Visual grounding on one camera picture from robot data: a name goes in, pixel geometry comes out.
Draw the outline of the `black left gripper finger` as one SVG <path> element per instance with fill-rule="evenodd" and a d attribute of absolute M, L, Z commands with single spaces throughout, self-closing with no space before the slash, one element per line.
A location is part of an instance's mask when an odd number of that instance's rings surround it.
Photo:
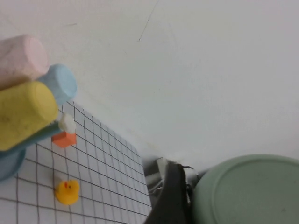
<path fill-rule="evenodd" d="M 186 175 L 182 165 L 169 163 L 162 191 L 145 224 L 192 224 L 187 201 Z"/>

